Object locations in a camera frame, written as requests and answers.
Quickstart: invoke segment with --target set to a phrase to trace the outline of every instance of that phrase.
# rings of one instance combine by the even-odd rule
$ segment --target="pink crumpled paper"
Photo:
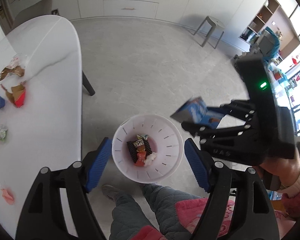
[[[2,197],[4,200],[9,204],[13,205],[14,204],[14,198],[11,192],[9,192],[7,189],[3,188],[1,189],[2,191]]]

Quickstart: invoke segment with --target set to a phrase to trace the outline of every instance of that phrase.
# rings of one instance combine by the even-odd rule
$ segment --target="table leg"
[[[96,93],[83,71],[82,71],[82,84],[86,88],[90,96],[93,96]]]

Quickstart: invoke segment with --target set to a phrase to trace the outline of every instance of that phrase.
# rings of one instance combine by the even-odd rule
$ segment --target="gray quilted pants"
[[[160,232],[168,240],[188,240],[191,234],[179,223],[175,203],[186,199],[200,198],[170,187],[147,184],[142,188],[143,195],[155,213]],[[153,225],[143,214],[132,196],[120,193],[116,207],[112,211],[113,222],[109,240],[129,240],[146,226]]]

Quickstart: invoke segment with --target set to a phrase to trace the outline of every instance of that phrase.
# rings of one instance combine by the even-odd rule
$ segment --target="chair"
[[[210,38],[210,36],[212,35],[212,33],[214,32],[215,29],[218,29],[218,30],[221,30],[222,31],[222,34],[216,44],[216,46],[214,47],[214,49],[216,49],[216,47],[218,46],[219,44],[219,41],[221,40],[223,34],[225,33],[225,26],[222,22],[220,22],[218,19],[214,18],[214,17],[211,17],[211,16],[207,16],[204,21],[200,24],[199,28],[194,32],[193,35],[195,35],[199,30],[200,28],[202,27],[202,25],[205,23],[205,22],[208,22],[210,25],[211,25],[211,28],[205,38],[205,40],[203,41],[203,43],[201,44],[201,47],[203,47],[204,45],[206,45],[206,43],[208,42],[208,39]]]

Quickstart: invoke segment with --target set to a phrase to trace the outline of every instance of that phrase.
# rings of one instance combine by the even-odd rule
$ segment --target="person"
[[[275,210],[280,238],[294,225],[300,216],[300,157],[296,149],[292,160],[267,158],[260,165],[264,170],[279,176],[282,183],[279,193],[286,213]],[[259,175],[261,170],[254,167]],[[142,184],[142,193],[159,224],[158,231],[143,214],[141,207],[131,195],[103,185],[103,194],[114,201],[113,222],[109,240],[187,240],[190,239],[207,198],[201,198],[170,187]],[[226,214],[218,236],[225,235],[230,227],[234,202],[229,200]]]

